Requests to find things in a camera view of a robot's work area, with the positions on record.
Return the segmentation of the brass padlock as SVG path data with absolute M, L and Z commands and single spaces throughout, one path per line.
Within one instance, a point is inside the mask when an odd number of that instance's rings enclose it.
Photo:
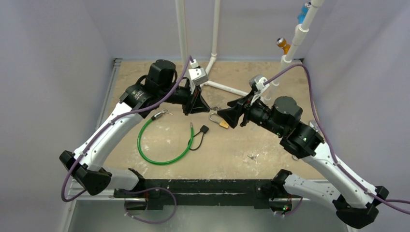
M 228 129 L 230 127 L 229 124 L 217 113 L 211 113 L 208 119 L 211 122 L 218 124 L 222 128 Z

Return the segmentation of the padlock key set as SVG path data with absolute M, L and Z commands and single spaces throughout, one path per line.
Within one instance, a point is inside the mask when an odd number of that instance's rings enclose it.
M 211 107 L 210 110 L 219 111 L 219 110 L 222 110 L 222 108 L 215 106 L 215 107 Z

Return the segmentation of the lock key set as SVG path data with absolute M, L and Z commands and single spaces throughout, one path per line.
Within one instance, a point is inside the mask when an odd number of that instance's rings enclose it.
M 164 114 L 173 115 L 171 112 L 169 112 L 168 110 L 165 110 L 165 109 L 159 112 L 159 115 L 164 115 Z

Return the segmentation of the green cable lock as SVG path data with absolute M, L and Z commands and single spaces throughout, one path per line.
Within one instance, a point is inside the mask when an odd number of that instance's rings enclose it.
M 162 121 L 161 117 L 169 114 L 159 115 L 159 112 L 141 127 L 136 147 L 144 161 L 164 166 L 174 164 L 188 155 L 193 145 L 194 126 L 192 123 L 182 129 L 166 126 L 166 121 Z

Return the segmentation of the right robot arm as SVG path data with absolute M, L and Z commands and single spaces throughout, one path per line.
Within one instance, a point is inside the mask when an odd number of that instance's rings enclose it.
M 285 151 L 316 169 L 328 182 L 319 184 L 280 170 L 271 184 L 276 196 L 292 194 L 320 203 L 352 228 L 361 229 L 373 223 L 388 190 L 368 183 L 354 172 L 344 174 L 339 168 L 342 161 L 332 158 L 324 138 L 300 120 L 302 112 L 291 97 L 278 97 L 272 107 L 261 100 L 251 102 L 250 97 L 242 97 L 230 101 L 228 108 L 219 110 L 218 115 L 232 128 L 253 122 L 277 135 Z

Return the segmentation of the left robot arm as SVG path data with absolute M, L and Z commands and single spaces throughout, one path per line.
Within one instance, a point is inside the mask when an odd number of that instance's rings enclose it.
M 104 168 L 107 157 L 133 127 L 164 102 L 181 105 L 185 115 L 209 112 L 201 95 L 201 85 L 207 81 L 205 68 L 192 58 L 181 75 L 173 62 L 156 60 L 146 75 L 126 88 L 111 115 L 89 139 L 73 152 L 62 152 L 61 163 L 91 196 L 110 188 L 140 197 L 144 193 L 141 175 L 133 169 Z

